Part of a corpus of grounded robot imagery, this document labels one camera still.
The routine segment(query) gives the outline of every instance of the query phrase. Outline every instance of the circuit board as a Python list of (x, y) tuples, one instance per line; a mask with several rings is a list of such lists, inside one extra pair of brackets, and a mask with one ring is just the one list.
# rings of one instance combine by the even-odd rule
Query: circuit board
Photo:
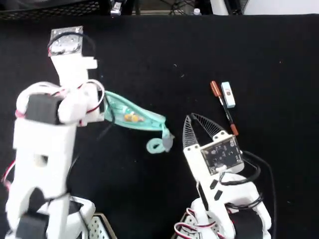
[(204, 146), (201, 153), (211, 175), (243, 163), (235, 136)]

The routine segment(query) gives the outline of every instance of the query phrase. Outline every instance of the metal plate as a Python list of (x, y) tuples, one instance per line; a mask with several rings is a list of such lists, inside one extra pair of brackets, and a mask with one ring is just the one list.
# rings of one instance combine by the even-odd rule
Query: metal plate
[[(83, 33), (83, 26), (53, 29), (51, 30), (50, 39), (54, 38), (55, 36), (63, 32)], [(49, 56), (81, 53), (82, 44), (83, 44), (83, 39), (81, 36), (77, 36), (77, 35), (62, 36), (61, 38), (53, 42), (53, 44), (51, 45)]]

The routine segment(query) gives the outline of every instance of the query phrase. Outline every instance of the black felt mat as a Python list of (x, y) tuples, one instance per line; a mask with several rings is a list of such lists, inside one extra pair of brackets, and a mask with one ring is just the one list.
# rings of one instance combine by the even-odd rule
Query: black felt mat
[[(231, 111), (242, 149), (273, 167), (278, 192), (278, 238), (314, 238), (318, 210), (319, 17), (120, 17), (0, 23), (0, 169), (14, 159), (15, 101), (34, 82), (58, 83), (47, 57), (52, 28), (83, 25), (96, 40), (105, 87), (167, 116), (176, 140), (170, 153), (145, 145), (159, 133), (114, 127), (82, 158), (72, 176), (76, 196), (92, 200), (120, 239), (169, 238), (197, 197), (182, 153), (186, 114), (195, 112), (229, 129), (209, 82), (229, 81)], [(78, 130), (75, 151), (103, 123)], [(258, 182), (272, 213), (269, 175)], [(0, 237), (7, 230), (0, 191)]]

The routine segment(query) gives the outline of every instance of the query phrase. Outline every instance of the teal plastic bag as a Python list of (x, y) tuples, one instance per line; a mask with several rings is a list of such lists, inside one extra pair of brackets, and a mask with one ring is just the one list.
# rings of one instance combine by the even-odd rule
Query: teal plastic bag
[[(110, 102), (110, 107), (113, 109), (115, 124), (138, 130), (162, 131), (162, 139), (151, 139), (148, 141), (146, 148), (149, 153), (169, 152), (173, 145), (174, 136), (165, 126), (166, 118), (164, 116), (145, 110), (113, 92), (106, 91), (105, 94)], [(104, 118), (112, 121), (112, 115), (107, 104), (105, 104)]]

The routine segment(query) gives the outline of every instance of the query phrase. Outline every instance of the black cable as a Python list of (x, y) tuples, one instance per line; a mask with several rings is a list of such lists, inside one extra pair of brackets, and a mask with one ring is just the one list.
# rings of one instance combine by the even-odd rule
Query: black cable
[(273, 192), (273, 201), (274, 201), (273, 233), (272, 233), (271, 238), (276, 239), (276, 235), (277, 235), (277, 194), (276, 194), (275, 177), (274, 177), (273, 170), (272, 170), (271, 166), (269, 165), (269, 163), (267, 163), (261, 157), (258, 157), (255, 154), (248, 152), (248, 151), (243, 151), (243, 153), (245, 153), (245, 154), (249, 155), (251, 158), (254, 158), (255, 160), (260, 161), (261, 163), (265, 164), (269, 170), (272, 192)]
[(135, 15), (141, 15), (140, 0), (134, 0)]
[(247, 209), (251, 209), (251, 208), (254, 208), (255, 206), (257, 206), (258, 204), (260, 204), (262, 201), (264, 200), (264, 196), (263, 194), (261, 193), (259, 195), (259, 197), (251, 202), (251, 203), (248, 203), (248, 204), (241, 204), (241, 205), (235, 205), (233, 203), (226, 203), (225, 206), (227, 208), (232, 208), (232, 209), (236, 209), (236, 210), (247, 210)]
[(94, 56), (94, 57), (96, 56), (96, 45), (95, 45), (94, 40), (93, 40), (91, 37), (85, 35), (84, 33), (74, 32), (74, 31), (66, 31), (66, 32), (62, 32), (62, 33), (59, 34), (59, 35), (56, 35), (55, 37), (53, 37), (53, 38), (49, 41), (49, 43), (48, 43), (48, 45), (47, 45), (47, 48), (50, 49), (50, 46), (51, 46), (55, 41), (57, 41), (58, 39), (60, 39), (60, 38), (63, 37), (63, 36), (69, 36), (69, 35), (81, 36), (82, 38), (86, 39), (86, 40), (88, 41), (88, 43), (91, 45), (91, 47), (92, 47), (93, 56)]
[(240, 185), (240, 184), (244, 184), (244, 183), (253, 182), (253, 181), (255, 181), (255, 180), (259, 177), (259, 175), (260, 175), (260, 173), (261, 173), (261, 169), (260, 169), (259, 165), (254, 165), (254, 164), (253, 164), (248, 158), (246, 158), (246, 157), (243, 157), (243, 160), (244, 160), (245, 162), (249, 163), (251, 166), (253, 166), (253, 167), (256, 169), (255, 173), (254, 173), (253, 175), (251, 175), (250, 177), (245, 178), (245, 179), (242, 179), (242, 180), (223, 182), (222, 179), (223, 179), (223, 177), (225, 176), (225, 174), (226, 174), (226, 173), (230, 173), (230, 172), (222, 172), (222, 173), (220, 174), (220, 176), (219, 176), (219, 183), (220, 183), (221, 185), (224, 185), (224, 186)]

